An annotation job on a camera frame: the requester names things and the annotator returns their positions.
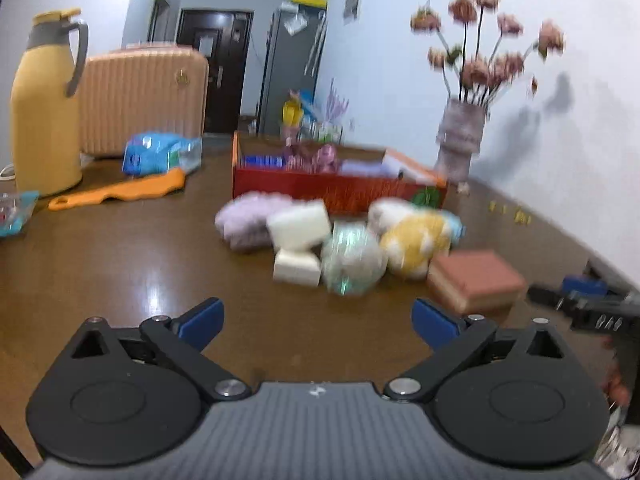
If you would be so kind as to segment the small white sponge block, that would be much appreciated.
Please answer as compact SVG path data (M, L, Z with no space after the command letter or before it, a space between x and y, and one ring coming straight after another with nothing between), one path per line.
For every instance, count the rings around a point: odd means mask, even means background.
M312 252L281 249L274 258L272 277L279 282L316 287L320 283L321 263Z

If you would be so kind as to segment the iridescent bundle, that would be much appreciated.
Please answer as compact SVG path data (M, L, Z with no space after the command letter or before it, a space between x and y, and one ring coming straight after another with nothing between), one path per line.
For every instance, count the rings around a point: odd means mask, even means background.
M340 296L368 292L385 274L388 263L378 237L363 222L335 222L320 259L323 283Z

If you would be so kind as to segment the red cardboard box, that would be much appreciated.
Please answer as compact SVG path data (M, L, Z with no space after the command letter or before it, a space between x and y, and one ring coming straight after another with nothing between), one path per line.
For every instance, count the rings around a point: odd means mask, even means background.
M387 160L400 175L397 179L346 177L337 174L306 174L285 168L247 167L248 155L283 156L286 145L272 136L235 133L232 140L232 196L249 192L280 193L296 200L323 200L330 214L364 214L379 198L396 197L418 206L440 208L447 195L447 182L415 160L393 150L367 150L340 145L340 159Z

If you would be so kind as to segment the pink layered sponge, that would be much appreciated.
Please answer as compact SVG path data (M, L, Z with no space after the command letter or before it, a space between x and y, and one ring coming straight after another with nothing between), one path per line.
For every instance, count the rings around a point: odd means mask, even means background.
M511 307L527 287L521 274L492 250L455 250L435 257L427 285L446 308L461 315Z

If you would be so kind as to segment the yellow petal crumbs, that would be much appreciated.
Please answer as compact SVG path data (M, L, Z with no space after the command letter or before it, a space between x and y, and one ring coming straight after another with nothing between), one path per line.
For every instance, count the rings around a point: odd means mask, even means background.
M519 226L528 226L533 220L533 217L523 208L519 206L511 208L507 204L499 204L495 200L488 204L488 211L491 214L502 214L503 216L510 214L513 222Z

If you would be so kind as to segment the lilac fluffy plush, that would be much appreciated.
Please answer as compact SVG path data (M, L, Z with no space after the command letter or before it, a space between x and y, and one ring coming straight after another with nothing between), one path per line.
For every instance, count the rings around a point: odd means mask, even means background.
M291 196L279 193L245 193L217 212L214 225L234 252L252 252L270 247L267 219L296 204Z

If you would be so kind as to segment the large white sponge block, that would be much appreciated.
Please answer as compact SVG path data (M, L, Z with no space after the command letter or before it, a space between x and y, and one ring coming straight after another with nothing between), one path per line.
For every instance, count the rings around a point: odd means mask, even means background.
M312 200L272 214L266 226L273 247L300 252L321 244L331 234L331 222L323 200Z

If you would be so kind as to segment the grey textured vase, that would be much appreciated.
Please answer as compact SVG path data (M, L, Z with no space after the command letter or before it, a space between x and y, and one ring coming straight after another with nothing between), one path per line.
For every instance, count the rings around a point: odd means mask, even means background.
M486 122L484 107L449 99L438 127L435 171L452 183L469 177L471 159L480 152Z

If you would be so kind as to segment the yellow white plush toy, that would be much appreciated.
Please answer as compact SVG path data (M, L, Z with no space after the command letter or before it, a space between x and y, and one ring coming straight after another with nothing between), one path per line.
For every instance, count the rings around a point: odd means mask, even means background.
M368 227L378 236L387 269L407 280L424 280L432 259L449 252L454 238L451 222L440 212L393 197L370 205Z

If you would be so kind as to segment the blue tissue pack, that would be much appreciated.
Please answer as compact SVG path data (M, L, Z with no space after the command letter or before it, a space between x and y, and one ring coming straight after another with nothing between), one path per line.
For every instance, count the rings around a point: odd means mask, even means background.
M175 133L146 132L126 144L122 172L130 177L166 174L179 168L192 174L202 164L202 139L187 139Z

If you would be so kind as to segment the light blue plush toy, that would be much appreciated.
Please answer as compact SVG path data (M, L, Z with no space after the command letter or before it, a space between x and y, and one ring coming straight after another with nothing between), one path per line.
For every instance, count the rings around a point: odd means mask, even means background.
M461 219L450 211L441 209L439 211L442 218L445 220L446 225L450 229L450 240L452 246L457 246L465 236L466 227L462 223Z

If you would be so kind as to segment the clutter pile by fridge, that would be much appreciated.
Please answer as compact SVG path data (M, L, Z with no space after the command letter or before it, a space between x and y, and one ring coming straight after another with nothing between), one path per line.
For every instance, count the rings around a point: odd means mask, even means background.
M326 104L314 102L307 91L288 92L282 106L280 138L285 141L312 141L340 144L343 137L343 119L349 108L349 99L338 95L331 80Z

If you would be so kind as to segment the pink dried flowers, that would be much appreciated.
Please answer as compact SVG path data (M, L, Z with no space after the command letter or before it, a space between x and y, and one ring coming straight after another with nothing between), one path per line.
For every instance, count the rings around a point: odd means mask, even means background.
M488 112L506 90L525 74L526 61L534 54L542 60L561 55L565 34L554 21L544 21L536 38L523 51L504 50L507 39L524 35L524 25L513 14L499 10L501 0L451 0L450 20L461 27L459 42L449 41L442 18L429 3L410 16L415 35L431 35L439 45L426 52L427 63L442 75L447 96L454 101L480 107Z

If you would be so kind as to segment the blue packet in box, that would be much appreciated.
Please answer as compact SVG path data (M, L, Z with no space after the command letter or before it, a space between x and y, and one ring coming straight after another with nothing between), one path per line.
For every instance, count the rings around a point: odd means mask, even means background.
M282 156L248 155L243 157L243 165L256 168L282 169L286 162Z

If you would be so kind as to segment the lilac cloth in box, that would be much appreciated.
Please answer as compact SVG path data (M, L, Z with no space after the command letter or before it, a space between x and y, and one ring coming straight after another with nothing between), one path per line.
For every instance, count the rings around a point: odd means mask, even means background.
M344 159L338 173L346 177L397 179L399 170L382 160Z

